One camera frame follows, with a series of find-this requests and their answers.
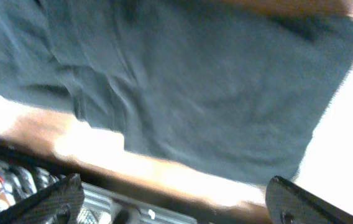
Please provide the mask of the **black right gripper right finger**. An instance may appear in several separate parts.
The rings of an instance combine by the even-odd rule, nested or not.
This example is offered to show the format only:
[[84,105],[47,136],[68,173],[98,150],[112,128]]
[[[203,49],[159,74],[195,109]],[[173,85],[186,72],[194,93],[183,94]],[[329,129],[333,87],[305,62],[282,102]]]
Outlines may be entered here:
[[280,176],[268,183],[265,202],[274,224],[353,224],[353,215]]

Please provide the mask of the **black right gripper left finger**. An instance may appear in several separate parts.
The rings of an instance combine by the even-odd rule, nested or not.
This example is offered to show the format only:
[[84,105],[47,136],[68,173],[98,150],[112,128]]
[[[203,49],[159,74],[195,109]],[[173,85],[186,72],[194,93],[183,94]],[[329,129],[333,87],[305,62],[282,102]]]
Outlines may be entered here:
[[85,199],[79,174],[70,174],[0,212],[0,224],[76,224]]

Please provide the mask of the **dark green t-shirt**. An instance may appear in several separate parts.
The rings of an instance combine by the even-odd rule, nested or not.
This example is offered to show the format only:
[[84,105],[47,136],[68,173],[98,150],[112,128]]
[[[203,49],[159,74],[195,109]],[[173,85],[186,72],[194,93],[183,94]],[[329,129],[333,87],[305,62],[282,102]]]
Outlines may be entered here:
[[1,96],[240,182],[294,176],[352,64],[349,17],[209,1],[0,1]]

